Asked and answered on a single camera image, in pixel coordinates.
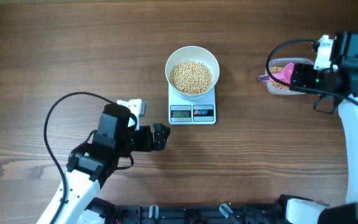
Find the pink plastic measuring scoop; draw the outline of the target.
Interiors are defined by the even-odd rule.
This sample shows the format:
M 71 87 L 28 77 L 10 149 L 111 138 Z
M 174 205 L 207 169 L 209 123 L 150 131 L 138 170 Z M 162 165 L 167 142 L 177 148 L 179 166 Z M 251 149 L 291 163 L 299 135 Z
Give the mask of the pink plastic measuring scoop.
M 270 67 L 270 73 L 278 80 L 290 83 L 295 64 L 288 63 L 284 67 Z M 262 75 L 257 78 L 258 82 L 274 82 L 269 75 Z

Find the white digital kitchen scale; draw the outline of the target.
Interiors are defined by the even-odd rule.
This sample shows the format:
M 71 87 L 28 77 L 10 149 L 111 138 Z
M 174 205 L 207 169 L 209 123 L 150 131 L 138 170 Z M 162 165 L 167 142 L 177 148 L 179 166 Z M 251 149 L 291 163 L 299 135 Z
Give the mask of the white digital kitchen scale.
M 215 88 L 200 96 L 185 96 L 168 85 L 168 121 L 172 125 L 215 124 Z

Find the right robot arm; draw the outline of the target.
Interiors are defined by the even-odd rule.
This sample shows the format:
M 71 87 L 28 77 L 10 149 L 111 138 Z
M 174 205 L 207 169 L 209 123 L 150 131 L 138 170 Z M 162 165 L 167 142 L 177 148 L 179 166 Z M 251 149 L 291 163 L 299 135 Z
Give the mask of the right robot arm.
M 333 99 L 332 114 L 341 119 L 346 140 L 348 181 L 344 205 L 329 207 L 312 200 L 285 196 L 282 219 L 288 223 L 358 223 L 358 32 L 337 32 L 311 39 L 314 65 L 296 63 L 291 91 Z

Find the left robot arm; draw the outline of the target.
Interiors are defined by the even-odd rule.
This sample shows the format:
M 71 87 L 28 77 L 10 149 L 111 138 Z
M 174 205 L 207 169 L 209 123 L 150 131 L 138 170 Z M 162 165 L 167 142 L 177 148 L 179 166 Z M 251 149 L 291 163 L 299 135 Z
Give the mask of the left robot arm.
M 120 169 L 120 158 L 130 159 L 134 151 L 161 151 L 170 134 L 161 123 L 137 126 L 129 123 L 132 118 L 135 115 L 126 106 L 104 107 L 98 128 L 71 151 L 63 182 L 39 223 L 119 223 L 115 206 L 98 198 L 99 191 Z

